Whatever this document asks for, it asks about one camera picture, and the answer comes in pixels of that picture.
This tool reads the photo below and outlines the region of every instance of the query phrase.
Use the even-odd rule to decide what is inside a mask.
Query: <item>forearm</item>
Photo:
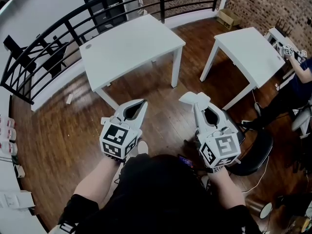
[[[289,58],[289,61],[290,61],[291,65],[292,65],[296,75],[299,77],[300,81],[302,83],[308,82],[304,70],[300,67],[299,62],[294,58],[294,56],[291,56]]]
[[[79,183],[74,194],[100,204],[106,197],[118,168],[118,162],[105,156],[97,167]]]
[[[221,206],[230,209],[237,205],[245,205],[245,199],[240,189],[233,183],[227,170],[209,174],[209,180],[216,190]]]

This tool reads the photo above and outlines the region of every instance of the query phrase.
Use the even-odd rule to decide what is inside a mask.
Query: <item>blue shirt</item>
[[[300,67],[303,70],[309,68],[312,73],[312,58],[305,60],[303,63],[300,64]],[[296,74],[290,81],[290,84],[292,85],[292,88],[297,94],[297,96],[300,99],[306,100],[308,102],[308,100],[311,98],[312,95],[312,81],[308,83],[302,83]]]

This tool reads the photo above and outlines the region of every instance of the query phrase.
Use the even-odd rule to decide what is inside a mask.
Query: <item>wire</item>
[[[280,116],[280,117],[276,117],[274,120],[280,119],[280,118],[282,118],[282,117],[286,117],[286,116],[288,116],[288,115],[289,115],[289,113],[286,113],[285,115],[282,115],[282,116]]]
[[[243,191],[242,193],[248,193],[248,192],[250,192],[251,190],[253,190],[254,188],[256,188],[256,187],[259,185],[261,179],[263,178],[265,172],[267,171],[268,163],[269,163],[269,156],[268,156],[267,164],[265,165],[264,173],[263,173],[263,175],[261,176],[261,178],[259,179],[258,183],[257,183],[254,187],[252,187],[251,189],[249,189],[248,191]]]
[[[306,188],[306,192],[308,191],[308,187],[309,187],[309,177],[308,177],[308,173],[306,173],[306,177],[307,177],[307,181],[308,181],[308,183],[307,183],[307,188]]]
[[[271,216],[272,216],[272,213],[270,213],[270,216],[269,216],[269,220],[268,220],[268,225],[267,225],[267,229],[264,231],[262,231],[262,233],[266,233],[268,232],[268,229],[269,229],[269,226],[270,226],[270,220],[271,220]]]
[[[292,220],[292,219],[290,218],[289,221],[288,221],[287,229],[283,232],[283,234],[288,233],[289,227],[290,227],[290,224],[291,224],[291,220]]]
[[[254,90],[253,89],[252,89],[252,93],[253,93],[253,99],[256,102],[255,97],[254,97]]]

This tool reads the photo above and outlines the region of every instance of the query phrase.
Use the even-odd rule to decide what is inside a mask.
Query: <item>cardboard box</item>
[[[216,20],[229,30],[240,24],[240,18],[230,9],[219,10]]]

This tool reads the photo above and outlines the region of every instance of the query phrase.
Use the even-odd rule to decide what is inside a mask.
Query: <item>sneaker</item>
[[[250,120],[242,120],[241,127],[245,130],[256,130],[252,127],[252,121]]]
[[[258,117],[261,117],[262,107],[258,102],[254,103],[254,109],[256,110]]]

